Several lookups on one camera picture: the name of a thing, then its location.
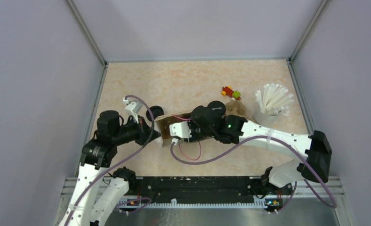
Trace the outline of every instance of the red wire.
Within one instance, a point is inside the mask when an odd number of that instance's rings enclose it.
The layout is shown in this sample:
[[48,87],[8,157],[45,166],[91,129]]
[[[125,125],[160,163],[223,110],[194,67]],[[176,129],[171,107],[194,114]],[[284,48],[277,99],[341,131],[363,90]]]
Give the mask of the red wire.
[[186,154],[184,154],[184,152],[181,150],[180,144],[178,144],[178,148],[180,149],[181,154],[184,157],[186,157],[188,160],[197,161],[201,157],[201,154],[202,154],[202,147],[201,147],[201,143],[199,141],[198,141],[198,144],[199,144],[199,156],[196,159],[192,159],[192,158],[188,157]]
[[183,121],[190,121],[191,120],[191,119],[185,119],[185,118],[178,117],[177,115],[173,115],[173,117],[181,119]]

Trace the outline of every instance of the colorful toy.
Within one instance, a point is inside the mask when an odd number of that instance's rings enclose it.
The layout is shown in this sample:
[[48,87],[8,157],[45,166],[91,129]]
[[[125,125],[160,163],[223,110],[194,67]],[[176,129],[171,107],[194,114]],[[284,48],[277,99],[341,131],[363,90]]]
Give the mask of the colorful toy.
[[229,97],[234,97],[236,100],[241,100],[241,93],[238,91],[233,91],[231,89],[231,86],[226,86],[222,88],[222,96],[229,96]]

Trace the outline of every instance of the green toy block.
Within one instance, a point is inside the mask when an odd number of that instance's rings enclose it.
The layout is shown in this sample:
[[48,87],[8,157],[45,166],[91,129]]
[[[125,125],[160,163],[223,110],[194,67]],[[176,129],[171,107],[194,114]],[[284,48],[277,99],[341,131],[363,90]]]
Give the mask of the green toy block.
[[238,92],[238,91],[234,91],[234,93],[233,93],[233,97],[234,97],[235,99],[238,99],[240,96],[241,96],[241,93],[240,93],[240,92]]

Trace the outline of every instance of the bundle of white sticks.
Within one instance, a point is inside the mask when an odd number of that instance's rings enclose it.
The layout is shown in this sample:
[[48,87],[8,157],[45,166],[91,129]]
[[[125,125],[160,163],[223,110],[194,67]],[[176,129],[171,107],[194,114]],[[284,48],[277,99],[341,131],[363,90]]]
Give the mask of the bundle of white sticks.
[[260,111],[270,116],[288,115],[289,104],[294,102],[291,99],[294,95],[291,93],[287,94],[288,89],[280,84],[266,84],[263,88],[263,95],[260,90],[255,94]]

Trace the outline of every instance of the wall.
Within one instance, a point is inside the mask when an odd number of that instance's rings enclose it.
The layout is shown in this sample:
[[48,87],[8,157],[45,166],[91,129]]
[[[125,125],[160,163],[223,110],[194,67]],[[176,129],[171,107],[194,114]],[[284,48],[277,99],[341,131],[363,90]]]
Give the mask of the wall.
[[0,0],[0,225],[51,225],[102,67],[63,0]]
[[371,225],[371,0],[332,1],[295,63],[357,225]]
[[286,58],[321,0],[75,0],[107,61]]

